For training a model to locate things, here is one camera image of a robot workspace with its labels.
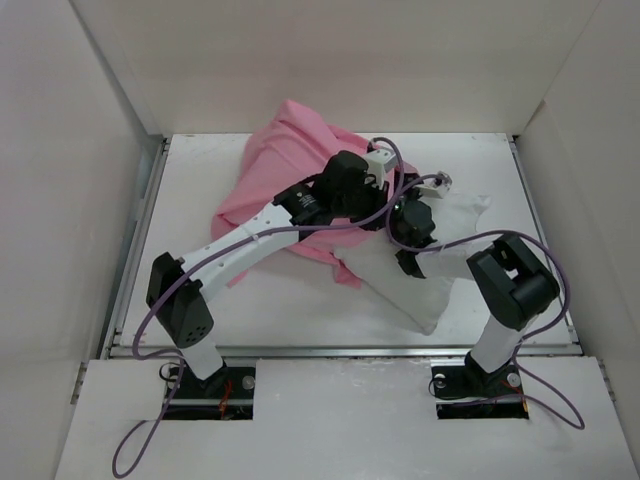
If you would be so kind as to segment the pink satin pillowcase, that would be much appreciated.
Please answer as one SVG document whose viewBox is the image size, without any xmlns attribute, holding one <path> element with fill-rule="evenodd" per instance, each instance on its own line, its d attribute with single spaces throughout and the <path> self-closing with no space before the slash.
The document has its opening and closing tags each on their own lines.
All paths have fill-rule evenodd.
<svg viewBox="0 0 640 480">
<path fill-rule="evenodd" d="M 249 220 L 286 187 L 320 173 L 332 155 L 341 150 L 361 155 L 368 143 L 365 137 L 326 123 L 307 106 L 283 101 L 274 118 L 247 140 L 235 187 L 212 218 L 212 240 Z M 373 235 L 362 229 L 323 231 L 286 250 L 330 265 L 335 283 L 359 289 L 361 280 L 338 260 L 334 250 L 355 248 Z"/>
</svg>

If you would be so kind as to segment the white pillow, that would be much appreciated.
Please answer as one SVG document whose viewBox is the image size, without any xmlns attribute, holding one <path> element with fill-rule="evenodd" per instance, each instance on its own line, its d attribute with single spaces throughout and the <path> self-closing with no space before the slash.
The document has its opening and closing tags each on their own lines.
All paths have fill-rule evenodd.
<svg viewBox="0 0 640 480">
<path fill-rule="evenodd" d="M 442 244 L 476 234 L 478 221 L 489 209 L 491 197 L 453 191 L 442 199 L 422 198 L 421 202 L 431 208 L 436 225 L 433 236 Z M 418 261 L 423 278 L 401 270 L 395 258 L 397 248 L 382 231 L 355 247 L 336 248 L 334 255 L 377 294 L 411 317 L 416 324 L 414 331 L 429 335 L 449 304 L 454 281 L 473 279 L 467 258 L 489 244 L 483 240 L 426 253 Z"/>
</svg>

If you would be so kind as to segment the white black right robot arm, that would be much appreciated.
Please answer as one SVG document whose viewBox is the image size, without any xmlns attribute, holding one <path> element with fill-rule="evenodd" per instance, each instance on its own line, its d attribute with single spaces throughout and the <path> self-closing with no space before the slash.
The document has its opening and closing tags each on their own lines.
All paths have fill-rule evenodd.
<svg viewBox="0 0 640 480">
<path fill-rule="evenodd" d="M 403 246 L 395 257 L 411 277 L 427 277 L 435 257 L 423 249 L 435 242 L 431 208 L 411 193 L 403 195 L 387 221 L 390 237 Z M 434 395 L 442 400 L 495 398 L 520 393 L 514 354 L 530 324 L 560 293 L 550 270 L 515 233 L 505 233 L 473 254 L 454 254 L 447 276 L 475 282 L 490 317 L 464 364 L 432 370 Z"/>
</svg>

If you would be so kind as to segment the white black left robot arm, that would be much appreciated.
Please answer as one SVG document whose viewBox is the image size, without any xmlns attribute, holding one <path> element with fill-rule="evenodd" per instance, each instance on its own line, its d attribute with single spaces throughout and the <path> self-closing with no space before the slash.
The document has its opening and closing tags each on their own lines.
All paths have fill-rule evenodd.
<svg viewBox="0 0 640 480">
<path fill-rule="evenodd" d="M 345 219 L 373 230 L 388 202 L 387 175 L 397 165 L 388 149 L 364 155 L 342 150 L 324 169 L 276 194 L 257 213 L 209 245 L 176 259 L 165 252 L 151 269 L 146 301 L 191 371 L 189 384 L 217 394 L 227 365 L 214 338 L 213 297 L 271 254 Z"/>
</svg>

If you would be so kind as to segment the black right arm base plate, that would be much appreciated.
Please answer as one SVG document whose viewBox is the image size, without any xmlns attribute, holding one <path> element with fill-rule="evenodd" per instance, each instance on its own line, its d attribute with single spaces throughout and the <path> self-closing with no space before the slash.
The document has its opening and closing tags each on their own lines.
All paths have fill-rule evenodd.
<svg viewBox="0 0 640 480">
<path fill-rule="evenodd" d="M 518 369 L 507 364 L 489 379 L 474 377 L 464 365 L 434 365 L 428 389 L 439 420 L 528 420 Z"/>
</svg>

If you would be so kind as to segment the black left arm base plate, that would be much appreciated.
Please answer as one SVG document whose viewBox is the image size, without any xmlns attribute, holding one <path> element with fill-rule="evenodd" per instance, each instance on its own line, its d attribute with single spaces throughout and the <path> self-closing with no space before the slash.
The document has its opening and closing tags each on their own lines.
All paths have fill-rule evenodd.
<svg viewBox="0 0 640 480">
<path fill-rule="evenodd" d="M 163 420 L 252 420 L 256 387 L 254 365 L 230 366 L 213 389 L 207 390 L 185 368 L 174 397 L 162 414 Z"/>
</svg>

